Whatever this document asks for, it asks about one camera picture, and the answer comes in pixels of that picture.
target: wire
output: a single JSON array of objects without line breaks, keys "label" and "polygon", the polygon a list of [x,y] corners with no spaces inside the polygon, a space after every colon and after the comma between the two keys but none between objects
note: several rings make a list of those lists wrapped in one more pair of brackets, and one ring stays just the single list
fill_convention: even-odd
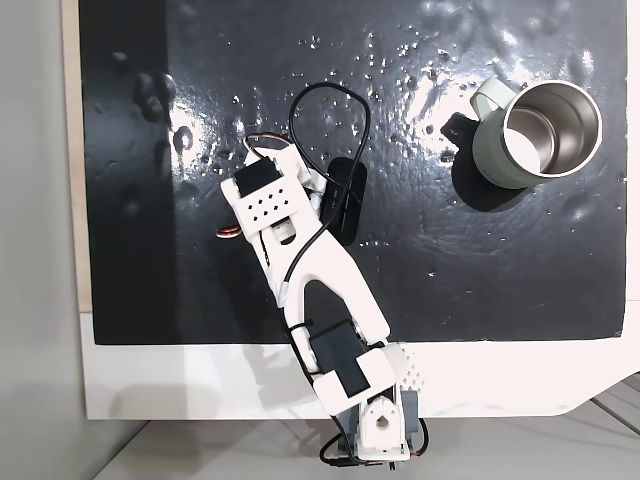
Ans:
[{"label": "wire", "polygon": [[[337,83],[333,83],[333,82],[320,82],[320,83],[314,83],[313,85],[309,85],[307,88],[302,90],[302,92],[300,92],[298,94],[298,96],[293,100],[293,103],[291,104],[291,109],[289,110],[289,133],[291,134],[291,139],[293,140],[293,143],[295,143],[296,147],[300,151],[300,155],[302,156],[304,161],[307,163],[307,165],[309,165],[316,172],[318,172],[320,174],[320,176],[323,177],[327,182],[331,182],[331,183],[334,183],[335,185],[337,185],[338,187],[342,187],[342,185],[340,185],[333,178],[331,178],[324,170],[322,170],[311,159],[311,157],[307,154],[307,152],[304,150],[304,148],[302,148],[302,146],[300,144],[300,141],[298,140],[298,136],[296,135],[296,130],[295,130],[295,126],[294,126],[296,108],[298,107],[298,104],[300,103],[302,98],[307,93],[311,92],[312,90],[317,90],[319,88],[333,88],[334,90],[338,90],[338,91],[340,91],[340,92],[342,92],[342,93],[344,93],[346,95],[354,97],[361,104],[363,104],[363,105],[366,104],[367,105],[365,107],[365,110],[369,109],[369,105],[367,104],[367,102],[362,97],[359,97],[357,94],[355,94],[354,92],[352,92],[348,88],[343,87],[342,85],[338,85]],[[369,136],[368,131],[365,132],[365,133],[366,133],[366,135],[363,136],[363,139],[366,139]]]},{"label": "wire", "polygon": [[220,228],[216,231],[218,238],[235,238],[242,234],[242,228],[240,225],[231,225],[229,227]]},{"label": "wire", "polygon": [[296,136],[295,129],[293,127],[294,113],[296,111],[296,107],[300,103],[300,100],[302,100],[304,96],[307,95],[312,90],[317,90],[319,88],[333,88],[346,95],[353,97],[356,101],[358,101],[358,103],[360,103],[360,105],[362,105],[362,107],[364,108],[364,113],[365,113],[364,129],[362,131],[362,138],[360,139],[360,144],[358,145],[358,150],[356,150],[356,154],[353,157],[353,166],[351,167],[351,171],[349,172],[347,181],[345,182],[344,186],[341,186],[340,197],[338,199],[338,203],[335,209],[333,210],[329,218],[323,223],[322,227],[320,227],[320,229],[307,241],[307,243],[304,244],[304,246],[300,249],[300,251],[298,251],[293,261],[289,265],[289,268],[287,269],[287,273],[284,276],[285,282],[288,282],[291,279],[291,275],[293,275],[293,271],[295,270],[296,266],[300,262],[300,259],[302,258],[302,256],[307,252],[307,250],[309,250],[311,245],[313,245],[313,243],[320,237],[320,235],[322,235],[327,230],[327,228],[329,228],[329,225],[338,214],[338,211],[341,209],[342,204],[347,198],[347,194],[349,192],[348,187],[349,185],[351,185],[351,181],[353,180],[353,175],[356,172],[356,167],[358,166],[360,157],[362,157],[362,152],[364,151],[364,147],[367,144],[367,139],[369,138],[369,130],[371,128],[371,109],[369,108],[369,104],[364,98],[362,98],[357,93],[352,92],[348,88],[332,82],[320,82],[320,83],[314,83],[313,85],[309,85],[307,88],[302,90],[302,92],[300,92],[298,96],[293,100],[293,103],[291,105],[291,110],[289,111],[289,132],[291,133],[291,139],[293,140],[293,143],[296,145],[296,147],[300,151],[300,155],[302,155],[305,161],[312,168],[314,168],[320,175],[322,175],[324,178],[329,179],[330,181],[333,181],[333,179],[331,179],[329,175],[327,175],[325,172],[322,172],[319,169],[319,167],[315,163],[313,163],[311,158],[309,158],[307,153],[301,147],[300,142],[298,141],[298,137]]},{"label": "wire", "polygon": [[422,440],[422,447],[420,447],[420,450],[413,452],[411,454],[412,457],[419,457],[429,448],[429,429],[427,428],[427,422],[424,421],[424,418],[419,418],[418,420],[420,420],[424,439]]},{"label": "wire", "polygon": [[[284,327],[285,332],[287,332],[287,337],[289,337],[289,343],[291,344],[293,353],[295,354],[296,359],[298,360],[298,363],[302,368],[302,372],[304,373],[305,378],[309,382],[309,385],[313,387],[313,377],[309,373],[309,370],[307,370],[304,360],[302,359],[302,355],[300,354],[300,350],[298,349],[298,345],[296,345],[295,340],[291,337],[289,333],[289,326],[287,325],[287,319],[284,315],[284,308],[279,308],[278,313],[280,314],[280,321],[282,323],[282,326]],[[338,427],[338,430],[340,431],[340,433],[336,437],[334,437],[332,441],[328,442],[324,447],[322,447],[322,449],[320,450],[320,460],[322,460],[324,463],[331,466],[369,465],[370,462],[367,462],[365,460],[360,460],[354,455],[353,448],[351,447],[351,444],[349,443],[349,438],[347,437],[347,433],[344,431],[344,427],[340,423],[340,420],[338,420],[338,417],[331,415],[331,420],[333,420],[333,423],[336,424],[336,427]],[[347,444],[347,456],[341,457],[341,458],[327,459],[326,456],[324,456],[324,454],[326,453],[327,449],[333,443],[335,443],[340,437],[343,437],[345,443]]]},{"label": "wire", "polygon": [[251,145],[251,139],[259,139],[259,138],[273,138],[274,140],[280,140],[281,142],[286,143],[287,145],[293,144],[291,140],[289,140],[284,135],[280,135],[278,133],[273,132],[258,132],[258,133],[250,133],[249,135],[245,135],[242,143],[250,152],[256,154],[258,158],[265,158],[260,152],[258,152],[253,145]]},{"label": "wire", "polygon": [[327,458],[327,450],[329,450],[329,447],[331,445],[333,445],[338,440],[340,440],[340,437],[342,437],[341,433],[337,434],[335,437],[333,437],[331,440],[329,440],[327,443],[325,443],[324,446],[320,449],[320,454],[319,455],[320,455],[320,460],[322,461],[322,463],[326,463],[327,465],[331,465],[329,459]]}]

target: black surface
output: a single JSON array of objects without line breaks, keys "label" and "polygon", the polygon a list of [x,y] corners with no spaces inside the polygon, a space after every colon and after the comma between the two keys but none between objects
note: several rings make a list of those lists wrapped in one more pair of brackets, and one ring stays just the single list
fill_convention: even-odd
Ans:
[{"label": "black surface", "polygon": [[[286,341],[250,246],[215,237],[235,223],[219,184],[242,165],[245,132],[286,133],[292,96],[325,77],[371,101],[348,250],[392,339],[619,335],[625,12],[623,0],[81,0],[96,341]],[[140,74],[153,90],[136,104]],[[485,182],[470,156],[475,124],[454,114],[471,116],[491,75],[586,88],[604,120],[593,162],[520,192]],[[356,148],[352,103],[313,92],[301,105],[297,129],[325,166]]]}]

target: black cable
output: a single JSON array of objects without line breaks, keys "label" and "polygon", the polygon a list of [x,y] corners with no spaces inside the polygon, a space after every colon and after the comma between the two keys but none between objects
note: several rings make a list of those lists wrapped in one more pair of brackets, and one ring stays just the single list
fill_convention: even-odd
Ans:
[{"label": "black cable", "polygon": [[[313,377],[307,370],[304,360],[302,359],[302,355],[300,354],[300,350],[298,349],[298,345],[296,345],[295,340],[293,339],[293,337],[291,337],[291,335],[288,332],[289,326],[287,325],[287,318],[284,315],[284,308],[279,308],[278,312],[280,314],[280,321],[282,322],[285,332],[287,332],[287,337],[289,337],[289,343],[291,344],[293,353],[295,354],[296,359],[298,360],[298,363],[302,368],[302,372],[304,373],[305,378],[309,382],[309,385],[313,387]],[[344,428],[340,423],[340,420],[338,420],[338,417],[331,415],[331,420],[333,420],[333,422],[336,424],[336,427],[338,427],[338,430],[340,431],[340,433],[335,437],[336,440],[332,440],[328,444],[326,444],[322,448],[322,450],[320,450],[320,453],[324,455],[324,453],[326,453],[327,449],[331,446],[332,443],[337,441],[338,438],[343,437],[345,443],[347,444],[347,456],[341,457],[341,458],[332,458],[332,459],[327,459],[325,457],[325,459],[323,459],[321,455],[320,460],[322,460],[324,463],[327,463],[328,465],[336,466],[336,467],[338,466],[346,467],[351,465],[368,465],[370,462],[367,462],[365,460],[360,460],[359,458],[356,458],[356,456],[354,455],[353,448],[351,447],[351,444],[349,443],[349,438],[347,437],[347,433],[344,431]]]},{"label": "black cable", "polygon": [[338,211],[342,208],[342,204],[347,198],[348,187],[349,185],[351,185],[351,180],[353,180],[353,175],[355,174],[356,167],[358,166],[360,157],[362,157],[362,152],[364,152],[364,147],[367,144],[367,139],[369,138],[369,130],[371,128],[371,109],[369,108],[369,104],[367,103],[367,101],[357,93],[352,92],[351,90],[349,90],[346,87],[343,87],[342,85],[338,85],[336,83],[331,83],[331,82],[314,83],[313,85],[309,85],[307,88],[305,88],[304,90],[302,90],[302,92],[298,94],[298,96],[293,100],[293,104],[291,105],[291,110],[289,111],[289,133],[291,134],[291,139],[293,140],[293,143],[295,143],[296,147],[300,151],[300,154],[305,159],[305,161],[312,168],[314,168],[318,173],[320,173],[323,177],[329,178],[329,179],[331,178],[326,173],[322,172],[319,169],[319,167],[315,163],[313,163],[313,161],[309,158],[307,153],[301,147],[300,142],[296,137],[295,129],[293,127],[294,113],[295,113],[296,107],[300,103],[300,100],[302,100],[304,96],[307,95],[309,92],[311,92],[312,90],[317,90],[318,88],[333,88],[335,90],[339,90],[342,93],[353,97],[358,103],[360,103],[360,105],[362,105],[362,107],[364,108],[364,113],[365,113],[364,129],[362,131],[362,138],[360,139],[360,144],[358,145],[358,150],[356,150],[356,154],[353,157],[353,166],[351,167],[351,171],[349,172],[349,177],[347,178],[347,181],[345,182],[344,186],[341,187],[340,197],[338,199],[338,203],[335,209],[333,210],[329,218],[323,223],[322,227],[320,227],[320,229],[307,241],[307,243],[304,244],[304,246],[296,254],[293,261],[291,262],[291,265],[289,265],[289,268],[287,269],[287,273],[284,276],[285,282],[288,282],[291,279],[291,275],[293,274],[294,269],[300,262],[300,259],[302,258],[302,256],[307,252],[307,250],[309,250],[311,245],[313,245],[313,243],[320,237],[320,235],[322,235],[327,230],[327,228],[329,228],[329,225],[331,224],[335,216],[338,214]]},{"label": "black cable", "polygon": [[419,457],[427,451],[427,448],[429,448],[429,429],[427,428],[427,422],[424,421],[424,418],[419,418],[418,420],[420,420],[420,426],[422,427],[423,440],[420,450],[416,450],[413,453],[414,457]]},{"label": "black cable", "polygon": [[340,437],[342,437],[342,434],[339,433],[337,434],[335,437],[333,437],[331,440],[329,440],[327,443],[324,444],[324,446],[320,449],[320,460],[322,461],[322,463],[326,463],[327,465],[331,465],[330,463],[330,459],[327,458],[327,450],[329,449],[329,447],[331,445],[333,445],[334,443],[336,443],[338,440],[340,440]]}]

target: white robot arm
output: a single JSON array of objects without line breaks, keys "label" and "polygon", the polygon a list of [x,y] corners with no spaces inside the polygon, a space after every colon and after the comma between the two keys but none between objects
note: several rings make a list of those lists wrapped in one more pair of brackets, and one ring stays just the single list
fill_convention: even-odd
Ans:
[{"label": "white robot arm", "polygon": [[[407,422],[406,395],[399,383],[411,368],[410,360],[402,345],[387,343],[389,325],[354,260],[325,230],[285,281],[294,258],[322,227],[317,207],[326,180],[307,169],[295,145],[272,158],[250,152],[245,164],[234,178],[222,182],[224,196],[260,261],[294,351],[320,402],[336,422],[346,413],[350,424],[355,423],[355,429],[341,429],[345,437],[354,437],[354,446],[347,445],[349,457],[327,463],[408,460],[412,432],[406,425],[417,425],[417,392]],[[338,295],[351,315],[315,335],[310,335],[304,321],[304,288],[312,280]]]}]

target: mug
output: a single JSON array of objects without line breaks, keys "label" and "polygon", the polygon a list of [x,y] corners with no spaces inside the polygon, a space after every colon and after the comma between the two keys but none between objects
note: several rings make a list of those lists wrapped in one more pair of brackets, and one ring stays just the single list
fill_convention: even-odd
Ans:
[{"label": "mug", "polygon": [[591,161],[602,142],[602,117],[577,85],[551,80],[515,93],[497,78],[471,97],[480,119],[473,158],[491,183],[526,188],[566,177]]}]

